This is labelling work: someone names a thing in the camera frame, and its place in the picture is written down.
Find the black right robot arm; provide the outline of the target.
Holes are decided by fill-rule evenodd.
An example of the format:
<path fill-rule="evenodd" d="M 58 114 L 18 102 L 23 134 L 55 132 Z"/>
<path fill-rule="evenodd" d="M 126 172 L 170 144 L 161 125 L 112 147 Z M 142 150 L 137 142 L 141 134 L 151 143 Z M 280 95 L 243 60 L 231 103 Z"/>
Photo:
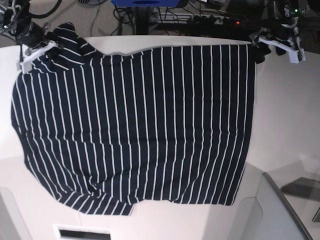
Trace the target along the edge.
<path fill-rule="evenodd" d="M 46 35 L 50 25 L 39 26 L 33 19 L 45 19 L 52 15 L 62 1 L 58 0 L 54 7 L 44 14 L 30 12 L 29 0 L 2 0 L 0 2 L 0 34 L 17 45 L 25 45 L 30 49 L 43 48 L 52 40 Z"/>

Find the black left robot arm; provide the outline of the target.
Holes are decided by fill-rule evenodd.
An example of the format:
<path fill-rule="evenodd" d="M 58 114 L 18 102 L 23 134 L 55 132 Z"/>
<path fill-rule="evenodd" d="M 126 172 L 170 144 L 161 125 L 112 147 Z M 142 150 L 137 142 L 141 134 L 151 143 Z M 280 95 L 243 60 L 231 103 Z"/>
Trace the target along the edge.
<path fill-rule="evenodd" d="M 320 53 L 320 2 L 318 0 L 267 0 L 266 16 L 259 24 L 278 39 L 300 37 L 302 47 Z"/>

